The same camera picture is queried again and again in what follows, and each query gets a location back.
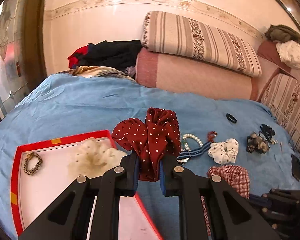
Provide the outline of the red white checked scrunchie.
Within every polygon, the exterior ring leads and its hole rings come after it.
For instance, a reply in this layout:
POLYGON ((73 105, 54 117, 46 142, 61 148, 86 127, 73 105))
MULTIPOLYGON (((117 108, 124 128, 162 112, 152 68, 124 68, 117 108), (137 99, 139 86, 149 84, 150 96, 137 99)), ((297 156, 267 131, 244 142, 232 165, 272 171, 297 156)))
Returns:
POLYGON ((213 166, 208 169, 207 177, 218 175, 243 198, 250 197, 250 178, 246 168, 238 165, 213 166))

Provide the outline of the red cardboard tray box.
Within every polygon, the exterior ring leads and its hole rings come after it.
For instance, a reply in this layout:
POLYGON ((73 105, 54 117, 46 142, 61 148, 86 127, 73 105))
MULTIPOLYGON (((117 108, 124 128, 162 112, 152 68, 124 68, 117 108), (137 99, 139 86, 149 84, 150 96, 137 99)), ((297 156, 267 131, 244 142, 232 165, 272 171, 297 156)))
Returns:
MULTIPOLYGON (((11 173, 11 210, 18 235, 61 194, 73 181, 68 165, 77 146, 86 139, 95 139, 115 147, 108 130, 77 134, 18 146, 11 173), (43 159, 38 172, 29 176, 24 161, 31 152, 43 159)), ((121 197, 119 205, 119 239, 161 239, 139 195, 121 197)))

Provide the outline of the leopard print scrunchie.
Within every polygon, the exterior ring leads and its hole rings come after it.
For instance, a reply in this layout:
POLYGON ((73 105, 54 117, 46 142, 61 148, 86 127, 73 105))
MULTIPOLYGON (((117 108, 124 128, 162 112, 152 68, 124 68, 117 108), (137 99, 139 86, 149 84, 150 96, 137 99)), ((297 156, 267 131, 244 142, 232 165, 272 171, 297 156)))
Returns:
POLYGON ((30 152, 24 159, 23 171, 32 176, 39 171, 42 164, 42 157, 37 152, 30 152))

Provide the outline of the cream dotted organza scrunchie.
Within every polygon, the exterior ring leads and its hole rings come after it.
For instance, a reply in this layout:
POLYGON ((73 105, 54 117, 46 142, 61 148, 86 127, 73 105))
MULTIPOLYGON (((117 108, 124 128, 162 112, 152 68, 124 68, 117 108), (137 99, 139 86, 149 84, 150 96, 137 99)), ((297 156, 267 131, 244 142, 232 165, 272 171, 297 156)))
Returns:
POLYGON ((68 165, 68 175, 71 179, 86 176, 89 179, 104 175, 108 170, 120 165, 127 154, 110 147, 104 141, 94 138, 84 140, 75 147, 68 165))

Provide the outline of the white cherry print scrunchie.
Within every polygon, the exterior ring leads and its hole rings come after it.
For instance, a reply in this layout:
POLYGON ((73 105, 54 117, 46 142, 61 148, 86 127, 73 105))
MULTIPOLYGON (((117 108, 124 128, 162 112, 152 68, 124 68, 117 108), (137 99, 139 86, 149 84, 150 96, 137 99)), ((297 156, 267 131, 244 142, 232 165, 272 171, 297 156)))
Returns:
POLYGON ((208 150, 208 155, 218 165, 234 164, 238 156, 238 151, 238 141, 230 138, 222 142, 213 142, 208 150))

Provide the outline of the grey black organza scrunchie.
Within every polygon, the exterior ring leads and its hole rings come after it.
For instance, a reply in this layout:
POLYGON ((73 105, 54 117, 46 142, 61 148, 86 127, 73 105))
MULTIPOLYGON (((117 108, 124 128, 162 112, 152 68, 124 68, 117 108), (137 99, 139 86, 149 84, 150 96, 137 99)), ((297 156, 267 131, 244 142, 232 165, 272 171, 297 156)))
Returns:
POLYGON ((247 136, 246 151, 249 153, 257 152, 265 154, 269 151, 269 145, 265 139, 253 132, 247 136))

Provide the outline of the red polka dot scrunchie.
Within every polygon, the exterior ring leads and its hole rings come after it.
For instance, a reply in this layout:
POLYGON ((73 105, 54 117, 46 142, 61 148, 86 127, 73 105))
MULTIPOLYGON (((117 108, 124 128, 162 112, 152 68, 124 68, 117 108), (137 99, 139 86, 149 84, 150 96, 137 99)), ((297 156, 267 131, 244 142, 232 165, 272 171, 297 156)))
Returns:
POLYGON ((139 178, 159 180, 160 161, 165 155, 177 157, 181 152, 176 113, 168 109, 149 108, 145 121, 129 118, 116 125, 112 139, 140 159, 139 178))

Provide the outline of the black smartphone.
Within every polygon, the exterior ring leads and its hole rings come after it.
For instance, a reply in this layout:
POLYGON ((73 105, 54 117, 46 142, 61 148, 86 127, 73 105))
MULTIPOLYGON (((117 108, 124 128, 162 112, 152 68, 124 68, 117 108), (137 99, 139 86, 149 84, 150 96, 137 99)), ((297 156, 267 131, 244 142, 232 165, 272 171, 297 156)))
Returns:
POLYGON ((292 159, 292 176, 300 181, 300 160, 294 154, 291 155, 292 159))

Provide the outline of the black claw hair clip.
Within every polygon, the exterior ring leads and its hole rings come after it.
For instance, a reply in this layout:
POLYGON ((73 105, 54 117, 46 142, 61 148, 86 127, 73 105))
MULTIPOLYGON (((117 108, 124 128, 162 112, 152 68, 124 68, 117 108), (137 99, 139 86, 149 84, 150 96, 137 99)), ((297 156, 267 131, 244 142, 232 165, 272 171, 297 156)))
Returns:
POLYGON ((260 129, 261 130, 258 133, 259 136, 263 136, 267 142, 273 145, 277 144, 277 140, 274 139, 276 133, 270 126, 266 124, 261 124, 260 129))

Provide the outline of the small black hair clip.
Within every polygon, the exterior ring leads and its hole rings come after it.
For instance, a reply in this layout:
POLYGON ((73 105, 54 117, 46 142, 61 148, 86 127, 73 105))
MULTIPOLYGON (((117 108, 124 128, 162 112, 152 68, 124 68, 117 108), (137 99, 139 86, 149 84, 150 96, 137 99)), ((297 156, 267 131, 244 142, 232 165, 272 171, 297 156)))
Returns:
POLYGON ((236 123, 237 123, 237 119, 236 119, 233 115, 231 115, 231 114, 229 114, 229 113, 226 113, 226 118, 227 118, 231 123, 233 123, 233 124, 236 124, 236 123))

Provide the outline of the striped floral side cushion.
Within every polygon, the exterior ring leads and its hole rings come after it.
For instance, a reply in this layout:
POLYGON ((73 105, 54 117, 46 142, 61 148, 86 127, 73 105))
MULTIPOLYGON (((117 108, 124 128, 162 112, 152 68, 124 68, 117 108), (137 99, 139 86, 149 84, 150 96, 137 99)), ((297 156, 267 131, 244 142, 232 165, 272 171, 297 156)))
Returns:
POLYGON ((300 81, 277 74, 267 85, 261 103, 268 106, 277 123, 282 126, 300 153, 300 81))

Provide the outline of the pink bolster cushion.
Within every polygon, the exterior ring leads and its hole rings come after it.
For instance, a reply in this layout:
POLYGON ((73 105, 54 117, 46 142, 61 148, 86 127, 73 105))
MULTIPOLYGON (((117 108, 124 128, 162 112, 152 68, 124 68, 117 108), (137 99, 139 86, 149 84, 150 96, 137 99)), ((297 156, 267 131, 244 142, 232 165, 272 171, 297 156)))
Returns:
POLYGON ((142 48, 136 81, 149 88, 194 93, 212 99, 258 100, 257 79, 214 64, 142 48))

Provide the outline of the dark clothes pile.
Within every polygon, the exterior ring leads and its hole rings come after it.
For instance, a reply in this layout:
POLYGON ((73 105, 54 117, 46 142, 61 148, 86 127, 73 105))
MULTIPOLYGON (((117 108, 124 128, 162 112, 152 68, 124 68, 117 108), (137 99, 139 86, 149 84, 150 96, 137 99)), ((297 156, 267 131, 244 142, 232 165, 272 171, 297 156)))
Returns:
POLYGON ((111 67, 123 71, 134 67, 142 44, 139 40, 103 41, 78 48, 69 57, 69 68, 79 66, 111 67))

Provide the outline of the striped floral pillow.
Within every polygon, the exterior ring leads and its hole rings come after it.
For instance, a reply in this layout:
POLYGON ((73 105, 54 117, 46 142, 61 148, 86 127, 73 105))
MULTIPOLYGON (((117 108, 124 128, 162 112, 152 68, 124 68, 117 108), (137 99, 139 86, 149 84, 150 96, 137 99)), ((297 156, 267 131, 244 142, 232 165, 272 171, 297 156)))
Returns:
POLYGON ((216 64, 251 77, 262 75, 249 43, 222 29, 169 12, 147 13, 141 43, 152 52, 216 64))

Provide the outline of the wooden door frame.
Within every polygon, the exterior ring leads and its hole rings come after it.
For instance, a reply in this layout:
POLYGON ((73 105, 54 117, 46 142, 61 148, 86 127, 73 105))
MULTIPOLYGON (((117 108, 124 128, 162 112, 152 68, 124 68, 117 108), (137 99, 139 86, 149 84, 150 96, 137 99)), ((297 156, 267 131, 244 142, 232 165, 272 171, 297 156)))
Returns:
POLYGON ((43 20, 45 0, 25 0, 21 25, 21 54, 25 80, 30 91, 47 78, 44 47, 43 20))

